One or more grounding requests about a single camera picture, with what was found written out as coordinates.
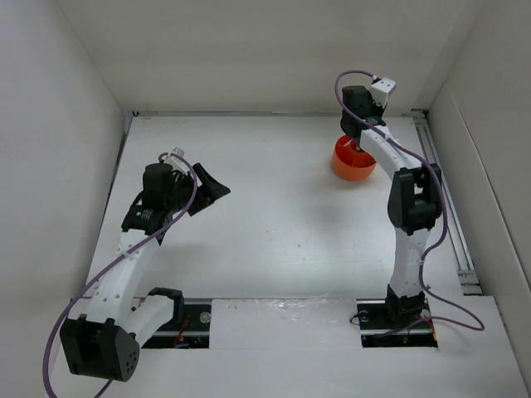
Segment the yellow highlighter pen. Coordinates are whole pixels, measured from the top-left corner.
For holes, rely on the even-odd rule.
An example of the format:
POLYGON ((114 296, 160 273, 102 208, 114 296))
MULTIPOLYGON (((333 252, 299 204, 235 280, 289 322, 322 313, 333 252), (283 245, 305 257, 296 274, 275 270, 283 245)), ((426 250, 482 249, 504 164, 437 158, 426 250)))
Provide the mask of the yellow highlighter pen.
POLYGON ((359 151, 359 146, 353 140, 350 142, 350 148, 355 152, 359 151))

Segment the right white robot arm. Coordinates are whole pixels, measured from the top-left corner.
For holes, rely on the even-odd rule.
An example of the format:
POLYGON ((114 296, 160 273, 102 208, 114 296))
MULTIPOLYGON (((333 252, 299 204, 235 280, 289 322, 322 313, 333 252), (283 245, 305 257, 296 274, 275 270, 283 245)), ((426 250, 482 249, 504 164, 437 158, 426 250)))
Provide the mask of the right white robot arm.
POLYGON ((423 265, 428 239, 438 219, 447 218, 441 197, 441 170, 391 134, 382 116, 394 82, 374 79, 369 87, 336 88, 342 107, 340 126, 359 149, 370 155, 391 180, 387 215, 395 230, 395 260, 382 303, 358 308, 360 324, 384 334, 414 328, 426 309, 423 265))

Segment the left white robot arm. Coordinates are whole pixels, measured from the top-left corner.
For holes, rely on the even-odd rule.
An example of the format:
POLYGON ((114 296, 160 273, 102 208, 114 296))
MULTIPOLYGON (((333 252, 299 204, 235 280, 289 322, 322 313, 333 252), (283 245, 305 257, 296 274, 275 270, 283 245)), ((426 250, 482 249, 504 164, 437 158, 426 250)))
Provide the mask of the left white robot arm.
POLYGON ((72 374, 128 381, 141 347, 161 327, 173 329, 185 322, 181 291, 153 288, 138 308, 134 296, 174 222, 205 210, 230 191, 199 163, 189 172, 166 162, 146 166, 142 189, 121 224, 112 267, 97 278, 84 312, 61 326, 61 345, 72 374))

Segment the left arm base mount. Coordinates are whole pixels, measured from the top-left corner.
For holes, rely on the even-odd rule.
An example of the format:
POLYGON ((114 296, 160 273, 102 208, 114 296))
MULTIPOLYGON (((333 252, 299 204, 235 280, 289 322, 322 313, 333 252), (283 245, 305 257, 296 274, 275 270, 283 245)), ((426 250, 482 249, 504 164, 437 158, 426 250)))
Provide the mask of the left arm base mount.
POLYGON ((160 327, 144 349, 206 349, 210 345, 211 299, 186 299, 183 318, 160 327))

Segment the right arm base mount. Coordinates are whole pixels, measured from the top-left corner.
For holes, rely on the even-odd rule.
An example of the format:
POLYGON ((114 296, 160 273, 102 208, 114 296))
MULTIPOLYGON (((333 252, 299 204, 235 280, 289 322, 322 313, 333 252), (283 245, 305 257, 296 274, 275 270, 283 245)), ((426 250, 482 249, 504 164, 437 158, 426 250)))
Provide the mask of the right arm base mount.
POLYGON ((350 322, 358 326, 363 348, 437 348, 430 315, 427 301, 405 315, 391 315, 384 299, 359 299, 350 322))

